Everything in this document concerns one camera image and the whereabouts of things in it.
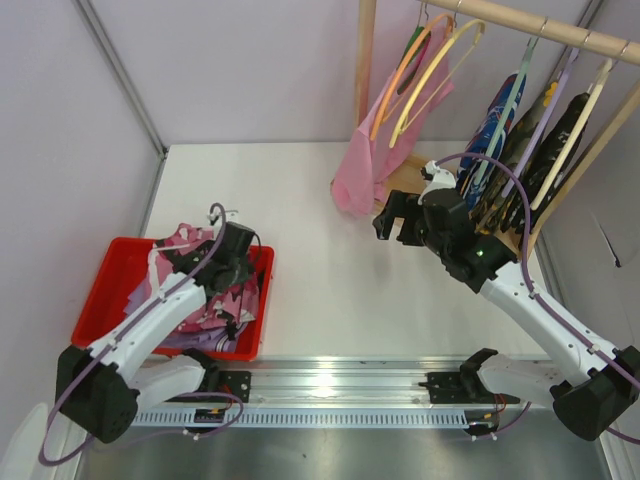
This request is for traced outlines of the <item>pink camouflage trousers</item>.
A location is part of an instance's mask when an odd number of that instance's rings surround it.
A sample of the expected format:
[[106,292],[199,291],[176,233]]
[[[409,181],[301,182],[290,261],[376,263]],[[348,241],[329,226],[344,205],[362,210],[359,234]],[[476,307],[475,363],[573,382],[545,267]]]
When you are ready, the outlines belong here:
[[[168,238],[154,243],[148,255],[145,290],[154,293],[175,271],[190,273],[206,256],[216,240],[212,228],[179,225]],[[231,352],[246,326],[262,317],[260,301],[267,248],[258,244],[247,254],[248,277],[215,295],[208,295],[204,307],[190,314],[163,341],[167,348],[200,346],[206,350]]]

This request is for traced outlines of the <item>yellow hanger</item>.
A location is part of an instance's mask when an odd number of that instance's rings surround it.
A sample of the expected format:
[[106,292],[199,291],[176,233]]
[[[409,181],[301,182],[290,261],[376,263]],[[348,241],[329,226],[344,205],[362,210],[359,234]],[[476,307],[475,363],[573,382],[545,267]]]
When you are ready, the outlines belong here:
[[[431,94],[418,107],[416,107],[415,104],[419,100],[419,96],[421,92],[424,90],[424,87],[429,84],[429,82],[431,81],[431,78],[435,75],[442,61],[448,57],[450,50],[468,31],[473,32],[473,39],[467,51],[462,55],[458,63],[449,70],[449,72],[440,81],[440,83],[434,87]],[[395,146],[398,139],[409,130],[409,128],[415,122],[417,117],[426,109],[426,107],[440,93],[440,91],[451,79],[452,75],[456,72],[456,70],[473,52],[475,47],[478,45],[478,43],[484,36],[485,31],[486,31],[486,22],[480,19],[474,19],[467,22],[462,27],[454,29],[453,32],[447,37],[443,45],[440,47],[440,49],[434,56],[431,63],[424,70],[422,76],[415,84],[415,88],[412,91],[411,96],[407,100],[402,113],[399,115],[399,118],[396,122],[396,125],[394,126],[393,132],[390,137],[390,141],[389,141],[390,148],[393,148]]]

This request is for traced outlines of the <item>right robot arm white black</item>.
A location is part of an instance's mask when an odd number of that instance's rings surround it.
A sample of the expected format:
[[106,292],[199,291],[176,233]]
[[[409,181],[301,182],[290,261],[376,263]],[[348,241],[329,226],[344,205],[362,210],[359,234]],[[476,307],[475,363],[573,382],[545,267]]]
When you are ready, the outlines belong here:
[[394,190],[374,218],[386,240],[427,247],[449,275],[513,319],[551,358],[552,368],[481,352],[474,374],[482,387],[553,409],[574,435],[596,440],[639,398],[639,351],[619,349],[588,332],[562,305],[539,291],[523,263],[500,239],[475,231],[462,197],[452,188],[423,196]]

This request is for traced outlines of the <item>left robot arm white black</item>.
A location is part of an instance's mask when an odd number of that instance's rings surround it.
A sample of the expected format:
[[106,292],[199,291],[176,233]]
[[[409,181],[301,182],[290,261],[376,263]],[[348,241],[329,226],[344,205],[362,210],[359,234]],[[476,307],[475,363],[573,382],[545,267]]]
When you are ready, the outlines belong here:
[[191,315],[250,279],[254,236],[228,222],[201,240],[161,246],[158,259],[148,263],[149,287],[139,306],[87,347],[69,346],[60,354],[54,413],[108,444],[139,412],[166,401],[227,399],[216,362],[197,348],[155,367],[143,364]]

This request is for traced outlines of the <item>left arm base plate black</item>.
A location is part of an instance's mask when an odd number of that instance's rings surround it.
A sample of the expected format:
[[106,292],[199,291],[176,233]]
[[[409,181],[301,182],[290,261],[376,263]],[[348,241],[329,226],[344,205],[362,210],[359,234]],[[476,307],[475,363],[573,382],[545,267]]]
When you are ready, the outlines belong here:
[[252,374],[249,371],[222,370],[218,377],[217,392],[237,396],[243,403],[249,401]]

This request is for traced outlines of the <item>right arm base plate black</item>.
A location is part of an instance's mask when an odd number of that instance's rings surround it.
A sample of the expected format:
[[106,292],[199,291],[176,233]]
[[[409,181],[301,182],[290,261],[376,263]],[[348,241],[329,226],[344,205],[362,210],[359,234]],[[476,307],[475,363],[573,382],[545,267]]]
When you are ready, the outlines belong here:
[[433,404],[518,404],[521,400],[507,394],[492,393],[475,375],[463,375],[459,371],[429,372],[418,383],[424,388]]

